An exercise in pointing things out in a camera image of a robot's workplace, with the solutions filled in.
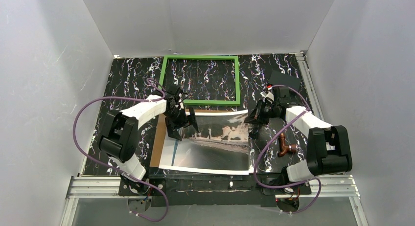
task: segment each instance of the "black marble tabletop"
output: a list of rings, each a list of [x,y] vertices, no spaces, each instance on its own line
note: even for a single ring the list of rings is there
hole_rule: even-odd
[[[256,105],[256,100],[261,98],[260,93],[272,70],[301,78],[298,63],[295,55],[292,54],[240,55],[238,60],[241,105],[194,106],[195,109],[252,110]],[[104,95],[145,99],[153,90],[147,87],[145,79],[149,77],[159,79],[162,62],[162,57],[114,59]],[[235,100],[235,72],[232,61],[169,60],[163,85],[170,84],[181,86],[189,93],[190,99]],[[300,93],[307,101],[309,100],[303,81]],[[116,164],[109,160],[105,153],[100,152],[95,138],[99,132],[103,114],[109,110],[122,110],[133,105],[134,102],[131,101],[107,100],[102,102],[89,150],[91,156],[116,167]],[[150,120],[139,130],[140,141],[136,154],[145,167],[148,167],[150,163],[157,119],[156,117]],[[260,128],[259,139],[250,140],[251,166],[265,144],[285,124],[281,119],[271,119],[268,126]],[[297,144],[299,151],[294,155],[286,154],[279,158],[277,156],[279,146],[275,141],[266,152],[263,161],[259,165],[258,172],[279,173],[283,167],[304,160],[307,138],[294,127],[287,129],[285,134],[286,143]],[[118,175],[117,172],[95,164],[90,160],[87,160],[83,174],[93,176]],[[180,174],[180,172],[151,168],[150,174]]]

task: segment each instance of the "gray floor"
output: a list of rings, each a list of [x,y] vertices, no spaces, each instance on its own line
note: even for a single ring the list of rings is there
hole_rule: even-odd
[[[301,198],[301,206],[311,198]],[[149,208],[146,215],[158,218],[164,207]],[[171,206],[158,226],[267,226],[320,225],[356,226],[348,197],[319,198],[307,211],[298,215],[279,214],[276,208],[255,205],[185,205]],[[80,199],[73,226],[153,225],[129,214],[126,199]]]

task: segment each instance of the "brown pipe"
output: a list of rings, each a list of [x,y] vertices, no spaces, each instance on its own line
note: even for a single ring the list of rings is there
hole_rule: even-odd
[[[285,145],[285,135],[284,135],[284,133],[281,133],[279,135],[278,141],[279,141],[278,157],[282,157],[286,153],[295,154],[297,152],[297,145],[296,144]]]

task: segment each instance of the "white wall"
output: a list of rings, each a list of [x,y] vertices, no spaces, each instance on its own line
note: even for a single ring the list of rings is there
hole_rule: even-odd
[[[334,0],[84,0],[113,54],[307,50]]]
[[[370,225],[415,221],[415,0],[335,0],[307,60],[324,117],[346,126]]]
[[[82,0],[0,0],[0,225],[59,224],[111,61]]]

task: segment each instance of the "green frame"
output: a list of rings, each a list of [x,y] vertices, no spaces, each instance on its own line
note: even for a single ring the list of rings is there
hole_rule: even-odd
[[[239,62],[237,56],[202,56],[202,55],[165,55],[163,59],[163,66],[161,68],[160,84],[163,85],[164,76],[166,75],[167,62],[170,59],[178,60],[231,60],[235,64],[235,100],[185,100],[185,105],[225,105],[238,106],[241,104],[240,88],[239,88]]]

